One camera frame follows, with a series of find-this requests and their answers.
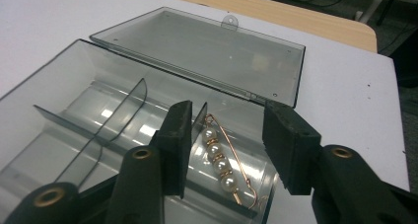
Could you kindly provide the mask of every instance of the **white table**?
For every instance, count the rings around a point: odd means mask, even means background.
[[[162,6],[219,21],[228,15],[178,0],[0,0],[0,96],[76,38],[88,39]],[[236,17],[242,28],[307,47],[296,111],[322,134],[322,145],[341,144],[357,150],[382,180],[409,189],[391,59]],[[0,169],[21,150],[1,143],[0,149]],[[291,196],[279,184],[268,223],[314,223],[311,198]]]

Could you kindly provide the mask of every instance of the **open plastic container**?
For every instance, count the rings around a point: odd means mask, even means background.
[[[305,48],[172,9],[77,40],[0,101],[1,143],[22,152],[0,173],[0,222],[34,189],[80,191],[118,173],[124,152],[146,145],[169,107],[193,102],[227,129],[257,205],[225,138],[244,206],[221,189],[200,135],[184,199],[168,196],[166,223],[262,223],[278,176],[261,140],[263,101],[296,103]]]

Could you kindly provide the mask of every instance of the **pearl bead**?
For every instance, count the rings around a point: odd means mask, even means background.
[[[234,192],[237,190],[237,178],[233,174],[227,174],[221,179],[221,187],[226,192]]]
[[[216,156],[222,153],[222,145],[220,143],[212,143],[206,148],[208,158],[212,161]]]
[[[208,127],[203,129],[202,140],[204,143],[209,142],[212,139],[217,138],[216,130],[214,128]]]
[[[213,168],[216,174],[223,174],[231,170],[228,158],[220,158],[213,163]]]

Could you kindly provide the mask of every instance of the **brass ring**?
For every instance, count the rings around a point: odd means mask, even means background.
[[[62,187],[52,187],[39,194],[34,200],[34,206],[46,207],[59,201],[65,194]]]
[[[135,159],[145,159],[151,156],[152,152],[148,149],[138,149],[134,153],[132,153],[132,157]]]
[[[331,151],[335,156],[340,158],[351,158],[353,156],[353,154],[350,151],[340,147],[333,148]]]

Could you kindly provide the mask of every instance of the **wooden table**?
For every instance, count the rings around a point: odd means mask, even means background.
[[[184,0],[329,38],[377,52],[376,34],[369,26],[270,0]]]

